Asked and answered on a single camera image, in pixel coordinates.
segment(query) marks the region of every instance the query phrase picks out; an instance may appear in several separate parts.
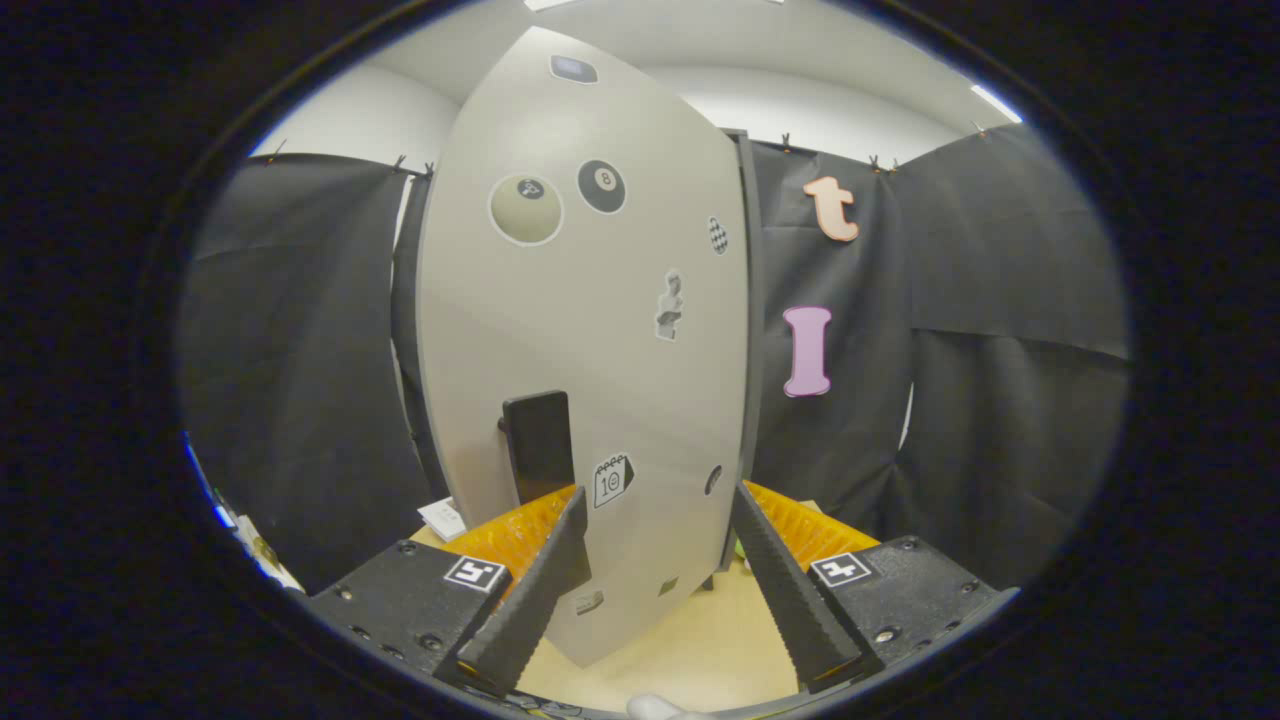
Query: letter cutout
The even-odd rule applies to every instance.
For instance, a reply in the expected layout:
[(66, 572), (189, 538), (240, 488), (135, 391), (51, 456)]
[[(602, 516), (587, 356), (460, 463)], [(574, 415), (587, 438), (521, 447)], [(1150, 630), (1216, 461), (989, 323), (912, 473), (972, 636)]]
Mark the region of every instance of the letter cutout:
[(782, 386), (788, 397), (823, 395), (831, 389), (826, 373), (826, 331), (831, 310), (801, 306), (782, 313), (791, 325), (791, 379)]
[(831, 240), (849, 242), (858, 237), (858, 224), (845, 220), (845, 205), (854, 204), (854, 193), (840, 190), (836, 178), (827, 176), (804, 186), (804, 193), (813, 196), (818, 211), (818, 227)]

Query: ceiling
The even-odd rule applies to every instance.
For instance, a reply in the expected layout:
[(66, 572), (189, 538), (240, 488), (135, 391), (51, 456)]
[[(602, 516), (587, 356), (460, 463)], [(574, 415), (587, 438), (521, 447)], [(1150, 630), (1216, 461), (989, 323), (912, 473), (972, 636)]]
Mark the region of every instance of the ceiling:
[(595, 45), (637, 67), (719, 65), (786, 73), (876, 95), (961, 135), (1009, 120), (940, 60), (826, 0), (575, 0), (541, 12), (480, 0), (371, 61), (458, 105), (529, 27)]

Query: black frame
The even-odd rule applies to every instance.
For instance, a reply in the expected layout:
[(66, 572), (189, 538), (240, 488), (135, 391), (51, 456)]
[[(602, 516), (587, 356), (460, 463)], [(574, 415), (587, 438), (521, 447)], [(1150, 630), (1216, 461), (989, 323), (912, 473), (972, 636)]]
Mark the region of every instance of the black frame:
[[(161, 647), (179, 656), (207, 652), (209, 657), (201, 659), (206, 670), (247, 662), (246, 653), (256, 652), (261, 666), (280, 664), (271, 675), (275, 684), (228, 687), (225, 693), (209, 697), (253, 701), (260, 708), (289, 702), (282, 688), (297, 687), (310, 688), (316, 702), (330, 703), (335, 715), (346, 716), (378, 716), (388, 708), (456, 716), (480, 707), (474, 698), (447, 688), (422, 692), (388, 671), (381, 659), (352, 652), (351, 644), (317, 632), (316, 623), (271, 588), (210, 511), (184, 456), (174, 398), (154, 382), (170, 372), (165, 348), (172, 301), (180, 282), (178, 269), (204, 210), (186, 205), (184, 197), (196, 188), (216, 188), (253, 141), (306, 90), (392, 40), (402, 32), (397, 23), (421, 22), (454, 5), (416, 3), (387, 10), (383, 3), (351, 0), (340, 5), (314, 3), (308, 12), (283, 3), (212, 9), (191, 5), (169, 9), (163, 17), (79, 8), (74, 19), (42, 6), (22, 10), (41, 15), (36, 19), (42, 23), (18, 17), (12, 26), (19, 31), (14, 37), (20, 37), (12, 46), (44, 46), (46, 53), (83, 47), (88, 32), (101, 37), (104, 28), (125, 31), (83, 50), (83, 56), (68, 54), (55, 63), (37, 63), (14, 78), (15, 97), (36, 108), (20, 122), (37, 141), (15, 149), (18, 156), (10, 163), (29, 177), (12, 196), (20, 208), (9, 220), (17, 219), (26, 231), (22, 237), (32, 238), (31, 245), (19, 247), (18, 266), (40, 284), (17, 288), (27, 310), (18, 319), (18, 333), (28, 342), (15, 347), (29, 354), (19, 355), (29, 360), (19, 369), (33, 382), (22, 383), (15, 392), (26, 413), (19, 415), (22, 424), (15, 425), (10, 442), (20, 452), (9, 455), (5, 469), (19, 488), (26, 488), (18, 493), (12, 516), (24, 530), (27, 550), (33, 551), (17, 557), (13, 568), (15, 577), (26, 579), (27, 589), (27, 602), (15, 618), (22, 632), (14, 642), (31, 648), (18, 653), (17, 670), (19, 678), (29, 674), (35, 679), (24, 684), (26, 697), (44, 706), (45, 716), (51, 707), (81, 707), (78, 701), (86, 697), (138, 697), (120, 696), (102, 678), (97, 678), (102, 682), (99, 689), (92, 673), (72, 674), (54, 684), (47, 671), (55, 659), (47, 648), (59, 644), (78, 647), (88, 660), (109, 653), (122, 664), (142, 662)], [(1249, 18), (1243, 9), (1234, 17), (1222, 8), (1183, 9), (1202, 15), (1183, 18), (1183, 27), (1197, 29), (1179, 32), (1204, 27), (1233, 38), (1208, 47), (1170, 44), (1162, 28), (1148, 27), (1148, 10), (1114, 4), (1098, 10), (992, 3), (966, 8), (963, 14), (941, 0), (910, 5), (913, 9), (883, 3), (876, 5), (874, 14), (908, 28), (923, 46), (965, 58), (975, 76), (989, 78), (987, 85), (997, 95), (1029, 109), (1027, 120), (1042, 127), (1060, 152), (1096, 181), (1094, 197), (1123, 241), (1139, 366), (1111, 482), (1060, 561), (1007, 612), (995, 618), (983, 637), (897, 678), (856, 708), (838, 710), (954, 717), (957, 707), (977, 712), (991, 700), (986, 693), (992, 687), (1011, 715), (1019, 714), (1018, 708), (1078, 712), (1082, 706), (1116, 714), (1144, 708), (1157, 715), (1161, 707), (1187, 707), (1180, 703), (1197, 707), (1197, 698), (1212, 702), (1206, 698), (1228, 694), (1226, 684), (1234, 684), (1231, 694), (1239, 703), (1249, 702), (1251, 691), (1258, 691), (1253, 702), (1266, 702), (1263, 674), (1249, 665), (1248, 655), (1251, 619), (1265, 624), (1267, 609), (1274, 612), (1258, 589), (1254, 594), (1249, 589), (1262, 585), (1256, 570), (1267, 566), (1261, 547), (1266, 543), (1234, 543), (1231, 557), (1221, 552), (1210, 557), (1197, 543), (1212, 543), (1207, 538), (1215, 529), (1230, 529), (1235, 538), (1261, 536), (1261, 514), (1248, 509), (1266, 507), (1275, 493), (1258, 482), (1274, 464), (1274, 456), (1261, 447), (1266, 443), (1252, 445), (1233, 427), (1268, 427), (1270, 410), (1249, 405), (1247, 395), (1257, 389), (1252, 383), (1260, 375), (1251, 375), (1248, 366), (1242, 370), (1233, 360), (1247, 355), (1251, 341), (1270, 337), (1263, 336), (1270, 324), (1258, 314), (1271, 287), (1263, 282), (1267, 265), (1221, 261), (1224, 255), (1243, 259), (1256, 252), (1251, 242), (1267, 227), (1262, 218), (1270, 215), (1268, 199), (1257, 190), (1260, 182), (1268, 187), (1266, 154), (1257, 149), (1267, 146), (1260, 141), (1270, 137), (1271, 126), (1263, 113), (1231, 117), (1215, 96), (1226, 97), (1233, 83), (1254, 81), (1254, 87), (1262, 87), (1258, 81), (1265, 78), (1266, 63), (1260, 59), (1251, 65), (1242, 55), (1265, 47), (1260, 38), (1268, 35), (1266, 22), (1260, 20), (1270, 18)], [(920, 13), (950, 14), (950, 29)], [(174, 36), (187, 45), (174, 44)], [(982, 44), (991, 55), (961, 36)], [(1175, 37), (1188, 40), (1188, 35)], [(1056, 53), (1047, 54), (1046, 47)], [(1115, 56), (1097, 61), (1107, 54)], [(1019, 64), (1027, 79), (1010, 79), (1011, 73), (993, 56)], [(1158, 60), (1152, 64), (1152, 58)], [(110, 72), (90, 72), (83, 63), (91, 60), (108, 63)], [(1185, 76), (1198, 82), (1188, 82)], [(65, 82), (69, 77), (77, 82)], [(1029, 83), (1044, 87), (1079, 126), (1048, 109), (1044, 96)], [(79, 94), (73, 87), (79, 87)], [(1135, 97), (1147, 102), (1151, 127), (1125, 126)], [(132, 129), (131, 123), (140, 120), (152, 126), (145, 135)], [(1100, 140), (1089, 142), (1078, 129)], [(1125, 172), (1128, 190), (1111, 165)], [(79, 168), (81, 174), (69, 174), (68, 167)], [(1184, 186), (1170, 177), (1169, 168), (1222, 178), (1220, 186), (1198, 197), (1198, 205), (1204, 208), (1212, 200), (1230, 211), (1197, 214), (1187, 206), (1185, 193), (1178, 192)], [(69, 192), (70, 184), (84, 192)], [(1238, 195), (1228, 197), (1228, 190)], [(1146, 219), (1134, 210), (1135, 202)], [(47, 247), (44, 241), (50, 232), (35, 229), (46, 223), (52, 225), (52, 236), (76, 242)], [(1206, 250), (1204, 238), (1212, 236), (1231, 251)], [(67, 265), (59, 266), (59, 261)], [(44, 348), (54, 352), (44, 354)], [(92, 363), (65, 357), (92, 357)], [(1268, 364), (1263, 360), (1258, 366)], [(1201, 393), (1199, 387), (1216, 392)], [(54, 404), (46, 407), (41, 400), (47, 397)], [(140, 432), (125, 429), (122, 411)], [(32, 418), (36, 423), (27, 424)], [(73, 450), (65, 445), (68, 438)], [(128, 482), (106, 483), (104, 470), (118, 471)], [(40, 484), (46, 478), (63, 483)], [(1213, 480), (1212, 487), (1206, 478)], [(173, 512), (156, 514), (155, 506)], [(1134, 507), (1146, 515), (1134, 515)], [(104, 511), (113, 514), (110, 521), (104, 521)], [(1117, 527), (1117, 519), (1128, 525)], [(93, 542), (79, 547), (68, 543), (73, 523), (82, 537), (92, 533)], [(1152, 542), (1148, 532), (1165, 533), (1162, 542)], [(174, 556), (184, 559), (180, 566), (191, 578), (189, 585), (154, 577), (155, 570), (178, 566)], [(115, 565), (91, 561), (110, 557), (116, 559)], [(44, 578), (50, 570), (59, 574), (56, 582)], [(128, 574), (129, 584), (113, 585), (119, 574)], [(114, 594), (102, 592), (111, 587)], [(1235, 603), (1238, 621), (1198, 630), (1198, 620), (1217, 616), (1215, 603), (1226, 593)], [(1164, 598), (1162, 610), (1153, 616), (1138, 612), (1157, 594)], [(188, 603), (186, 614), (155, 602), (164, 597)], [(102, 614), (100, 605), (133, 615), (113, 621), (111, 612)], [(82, 611), (73, 615), (74, 623), (56, 623), (58, 616), (51, 615), (74, 609)], [(1251, 615), (1258, 610), (1262, 615)], [(1185, 621), (1176, 618), (1179, 614)], [(152, 625), (145, 633), (129, 632), (137, 628), (122, 618), (147, 618)], [(1107, 632), (1094, 635), (1091, 629), (1100, 626), (1100, 619), (1106, 620)], [(184, 634), (192, 629), (197, 634)], [(1089, 637), (1073, 638), (1085, 634)], [(173, 638), (173, 644), (155, 644), (156, 638)], [(1252, 642), (1257, 647), (1258, 638)], [(1226, 664), (1202, 662), (1206, 648), (1228, 643), (1242, 659), (1234, 674), (1228, 674)], [(1037, 661), (1028, 661), (1027, 653)], [(38, 669), (37, 659), (44, 661)], [(1142, 661), (1149, 665), (1135, 673), (1133, 664)], [(95, 662), (92, 670), (111, 669)], [(964, 683), (946, 683), (960, 674)], [(1038, 676), (1052, 682), (1037, 682)], [(200, 694), (209, 691), (202, 684), (211, 682), (207, 673), (186, 669), (132, 678), (134, 687), (129, 689), (151, 683), (160, 691), (156, 697), (161, 700), (154, 698), (152, 706), (168, 701), (175, 708), (192, 710), (209, 700)], [(1018, 680), (1027, 684), (1018, 685)], [(1001, 689), (1018, 687), (1023, 689)], [(813, 710), (836, 711), (837, 702), (824, 698), (822, 707)]]

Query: pink letter i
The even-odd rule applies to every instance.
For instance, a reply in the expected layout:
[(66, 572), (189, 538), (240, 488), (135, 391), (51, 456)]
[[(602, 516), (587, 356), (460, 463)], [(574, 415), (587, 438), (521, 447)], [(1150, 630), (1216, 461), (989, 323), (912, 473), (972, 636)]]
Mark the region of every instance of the pink letter i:
[(831, 310), (801, 306), (782, 313), (791, 325), (791, 379), (782, 386), (790, 397), (822, 395), (831, 389), (824, 368), (824, 340)]

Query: billiard ball sticker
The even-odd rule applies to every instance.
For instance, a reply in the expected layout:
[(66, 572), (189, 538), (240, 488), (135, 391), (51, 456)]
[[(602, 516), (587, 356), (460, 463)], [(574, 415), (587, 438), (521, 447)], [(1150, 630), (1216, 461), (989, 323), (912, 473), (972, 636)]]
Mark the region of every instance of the billiard ball sticker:
[(509, 242), (534, 247), (556, 237), (564, 222), (559, 193), (547, 178), (508, 176), (489, 192), (489, 222)]
[(604, 160), (588, 160), (577, 170), (577, 190), (598, 213), (612, 215), (627, 201), (627, 187), (622, 174)]

